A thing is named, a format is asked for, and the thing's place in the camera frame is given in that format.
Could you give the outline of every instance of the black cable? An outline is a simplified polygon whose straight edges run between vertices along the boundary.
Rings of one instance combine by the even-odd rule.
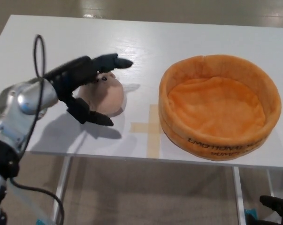
[[[41,76],[39,75],[38,66],[37,66],[37,43],[38,43],[38,40],[41,42],[41,48],[42,48],[42,70],[41,70],[42,73],[41,73]],[[27,147],[29,145],[31,136],[33,134],[35,125],[37,123],[39,112],[40,112],[40,108],[41,108],[42,96],[43,96],[43,89],[44,89],[44,78],[43,77],[44,77],[44,74],[45,74],[45,71],[46,71],[46,53],[45,53],[44,41],[43,41],[43,38],[42,38],[41,35],[37,35],[35,37],[33,56],[34,56],[34,67],[35,67],[36,76],[37,76],[37,78],[39,78],[39,83],[40,83],[40,94],[39,94],[39,101],[38,101],[38,106],[37,106],[36,114],[35,114],[35,117],[34,117],[34,121],[33,121],[33,124],[32,124],[32,126],[30,128],[30,131],[29,131],[29,134],[28,134],[28,137],[27,137],[27,141],[25,143],[25,146],[24,146],[24,149],[22,151],[21,157],[24,155],[24,153],[25,153],[25,151],[26,151],[26,149],[27,149]],[[20,189],[23,189],[23,190],[41,192],[41,193],[49,195],[53,199],[55,199],[57,201],[58,205],[59,205],[60,214],[61,214],[59,225],[63,225],[64,224],[64,207],[63,207],[63,203],[55,194],[53,194],[50,191],[44,190],[42,188],[29,187],[29,186],[18,184],[13,178],[10,178],[10,181],[11,181],[11,184],[13,184],[17,188],[20,188]]]

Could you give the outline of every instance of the white table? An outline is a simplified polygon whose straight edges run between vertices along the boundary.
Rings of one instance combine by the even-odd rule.
[[[71,156],[166,161],[234,167],[240,224],[245,224],[239,166],[283,169],[283,108],[266,143],[246,156],[213,162],[193,156],[160,134],[159,149],[149,152],[147,133],[132,133],[131,126],[149,120],[150,105],[158,104],[158,87],[173,63],[196,55],[230,54],[248,59],[266,71],[277,85],[283,105],[283,29],[242,26],[129,22],[98,19],[13,15],[0,36],[0,92],[32,78],[33,39],[46,42],[47,69],[83,55],[119,53],[134,61],[130,69],[116,70],[124,85],[124,112],[113,118],[113,128],[80,125],[66,113],[64,103],[50,108],[37,123],[28,151],[67,156],[57,194],[61,195]]]

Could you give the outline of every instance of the beige tape cross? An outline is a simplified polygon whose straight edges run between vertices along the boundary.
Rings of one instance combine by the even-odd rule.
[[[160,134],[163,134],[163,130],[159,122],[158,105],[150,105],[148,123],[131,123],[130,132],[148,134],[146,157],[159,158]]]

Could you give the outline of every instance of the beige plush ball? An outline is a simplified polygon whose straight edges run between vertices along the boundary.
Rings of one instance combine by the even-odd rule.
[[[100,74],[97,82],[81,86],[78,97],[88,103],[91,111],[112,115],[121,109],[124,91],[115,75],[109,72]]]

